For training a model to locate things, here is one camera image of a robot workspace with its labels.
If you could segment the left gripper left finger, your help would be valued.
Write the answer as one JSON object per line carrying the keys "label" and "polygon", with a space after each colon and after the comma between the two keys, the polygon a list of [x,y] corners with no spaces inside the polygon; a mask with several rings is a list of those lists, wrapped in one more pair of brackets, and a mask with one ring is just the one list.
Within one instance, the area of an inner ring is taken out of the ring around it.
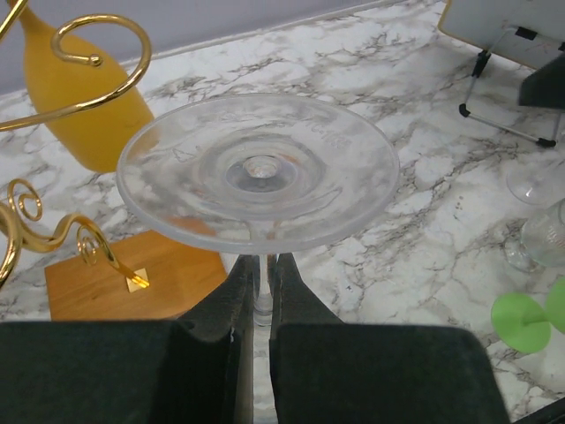
{"label": "left gripper left finger", "polygon": [[176,319],[3,323],[2,422],[251,422],[251,270]]}

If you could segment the green plastic wine glass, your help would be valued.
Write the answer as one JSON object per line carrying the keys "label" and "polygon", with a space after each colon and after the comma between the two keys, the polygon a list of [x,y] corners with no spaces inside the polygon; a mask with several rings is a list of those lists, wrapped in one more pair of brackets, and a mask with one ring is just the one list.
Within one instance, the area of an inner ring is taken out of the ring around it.
{"label": "green plastic wine glass", "polygon": [[509,347],[522,353],[540,352],[549,344],[552,329],[564,333],[564,278],[553,284],[544,306],[523,293],[501,295],[491,308],[491,323]]}

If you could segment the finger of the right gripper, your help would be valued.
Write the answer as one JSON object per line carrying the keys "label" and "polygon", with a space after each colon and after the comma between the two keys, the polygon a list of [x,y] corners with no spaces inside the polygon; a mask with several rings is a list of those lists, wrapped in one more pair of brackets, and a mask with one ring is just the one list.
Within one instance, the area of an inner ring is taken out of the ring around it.
{"label": "finger of the right gripper", "polygon": [[563,109],[565,106],[565,57],[560,55],[521,83],[518,104],[525,107]]}

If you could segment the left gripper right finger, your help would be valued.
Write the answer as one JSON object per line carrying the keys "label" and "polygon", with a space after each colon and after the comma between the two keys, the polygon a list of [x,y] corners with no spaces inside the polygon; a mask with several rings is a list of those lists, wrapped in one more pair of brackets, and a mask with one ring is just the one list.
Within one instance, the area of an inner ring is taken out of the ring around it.
{"label": "left gripper right finger", "polygon": [[342,322],[291,254],[275,272],[270,374],[281,423],[506,423],[484,348],[468,330]]}

